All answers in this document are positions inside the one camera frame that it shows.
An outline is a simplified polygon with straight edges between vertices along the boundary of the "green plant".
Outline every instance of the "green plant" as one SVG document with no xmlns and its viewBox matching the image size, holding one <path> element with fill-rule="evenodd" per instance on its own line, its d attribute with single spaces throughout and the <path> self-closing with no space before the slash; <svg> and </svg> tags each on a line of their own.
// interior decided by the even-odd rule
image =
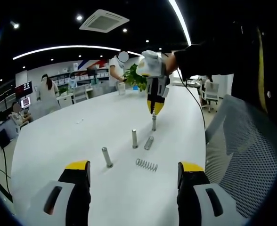
<svg viewBox="0 0 277 226">
<path fill-rule="evenodd" d="M 146 89 L 147 86 L 147 79 L 143 76 L 140 76 L 136 73 L 138 65 L 133 64 L 124 74 L 124 78 L 127 79 L 125 83 L 139 87 L 140 91 Z"/>
<path fill-rule="evenodd" d="M 68 91 L 68 87 L 60 87 L 59 88 L 59 94 L 61 95 L 62 93 L 64 92 L 67 92 Z"/>
</svg>

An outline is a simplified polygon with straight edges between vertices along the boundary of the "woman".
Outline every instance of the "woman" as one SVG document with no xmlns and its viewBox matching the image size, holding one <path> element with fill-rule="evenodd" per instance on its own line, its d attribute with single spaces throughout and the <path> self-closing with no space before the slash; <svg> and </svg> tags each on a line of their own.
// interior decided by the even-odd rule
<svg viewBox="0 0 277 226">
<path fill-rule="evenodd" d="M 56 111 L 60 108 L 60 105 L 56 99 L 56 93 L 58 93 L 57 85 L 44 74 L 41 78 L 41 83 L 37 90 L 37 99 L 41 100 L 46 110 L 46 114 Z"/>
<path fill-rule="evenodd" d="M 213 83 L 212 75 L 211 75 L 211 74 L 208 74 L 208 75 L 206 76 L 206 80 L 205 80 L 204 84 L 201 85 L 201 90 L 202 90 L 202 91 L 205 91 L 205 89 L 206 89 L 207 87 L 209 87 L 209 85 L 213 86 L 212 83 Z M 207 105 L 207 102 L 206 102 L 204 99 L 202 99 L 201 96 L 200 96 L 200 103 L 201 103 L 201 106 Z"/>
</svg>

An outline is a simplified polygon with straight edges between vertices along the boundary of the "black ceiling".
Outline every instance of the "black ceiling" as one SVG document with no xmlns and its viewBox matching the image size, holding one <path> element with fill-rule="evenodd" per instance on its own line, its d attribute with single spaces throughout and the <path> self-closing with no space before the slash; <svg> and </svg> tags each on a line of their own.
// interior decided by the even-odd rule
<svg viewBox="0 0 277 226">
<path fill-rule="evenodd" d="M 227 13 L 221 0 L 176 0 L 192 43 L 219 32 Z M 109 33 L 79 30 L 81 23 L 97 9 L 119 14 L 130 21 Z M 10 21 L 20 24 L 14 30 Z M 168 0 L 73 0 L 0 2 L 0 77 L 3 82 L 15 77 L 22 67 L 39 66 L 70 60 L 112 57 L 115 52 L 101 49 L 73 48 L 49 50 L 12 60 L 12 57 L 36 49 L 61 45 L 96 45 L 137 53 L 146 49 L 163 52 L 187 46 L 185 35 Z"/>
</svg>

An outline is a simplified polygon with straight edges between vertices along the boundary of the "cable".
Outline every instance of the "cable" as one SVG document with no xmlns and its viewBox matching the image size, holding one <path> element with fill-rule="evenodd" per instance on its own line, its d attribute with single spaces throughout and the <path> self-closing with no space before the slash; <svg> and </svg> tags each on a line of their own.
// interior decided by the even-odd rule
<svg viewBox="0 0 277 226">
<path fill-rule="evenodd" d="M 200 104 L 199 104 L 199 102 L 196 100 L 196 98 L 195 98 L 195 96 L 191 93 L 191 91 L 187 88 L 187 81 L 186 81 L 186 84 L 183 82 L 183 80 L 182 80 L 182 78 L 181 78 L 181 76 L 180 76 L 180 73 L 179 73 L 179 70 L 177 69 L 177 73 L 178 73 L 178 75 L 179 75 L 179 78 L 180 78 L 180 80 L 181 80 L 181 83 L 184 85 L 184 87 L 186 87 L 186 89 L 187 89 L 187 91 L 189 91 L 189 93 L 192 95 L 192 97 L 194 98 L 194 100 L 196 101 L 196 103 L 198 104 L 198 107 L 199 107 L 199 109 L 200 109 L 200 111 L 201 111 L 201 115 L 203 116 L 203 120 L 204 120 L 204 112 L 203 112 L 203 110 L 202 110 L 202 108 L 201 108 L 201 106 L 200 106 Z"/>
<path fill-rule="evenodd" d="M 12 195 L 11 194 L 11 192 L 10 192 L 10 190 L 9 190 L 9 188 L 8 188 L 8 171 L 7 171 L 7 158 L 6 158 L 6 153 L 5 153 L 5 150 L 3 150 L 3 148 L 1 147 L 1 149 L 2 149 L 2 151 L 3 151 L 3 156 L 4 156 L 4 158 L 5 158 L 5 170 L 6 170 L 6 183 L 7 183 L 7 189 L 8 189 L 8 193 L 10 194 L 10 195 Z"/>
<path fill-rule="evenodd" d="M 6 174 L 2 169 L 0 169 L 0 172 L 2 172 L 3 174 Z M 7 177 L 11 179 L 10 176 L 7 176 Z"/>
</svg>

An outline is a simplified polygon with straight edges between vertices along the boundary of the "metal pin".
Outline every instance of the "metal pin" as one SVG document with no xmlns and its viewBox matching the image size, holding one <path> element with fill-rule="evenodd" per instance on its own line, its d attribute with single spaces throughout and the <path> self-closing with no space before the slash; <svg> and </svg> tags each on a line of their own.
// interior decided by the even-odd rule
<svg viewBox="0 0 277 226">
<path fill-rule="evenodd" d="M 138 147 L 138 140 L 137 140 L 137 130 L 132 130 L 132 147 L 137 148 Z"/>
<path fill-rule="evenodd" d="M 156 115 L 155 115 L 155 111 L 153 111 L 153 114 L 152 114 L 152 131 L 156 131 Z"/>
<path fill-rule="evenodd" d="M 107 168 L 111 168 L 114 166 L 114 164 L 111 162 L 108 151 L 107 151 L 107 147 L 102 147 L 102 152 L 106 161 L 106 165 Z"/>
</svg>

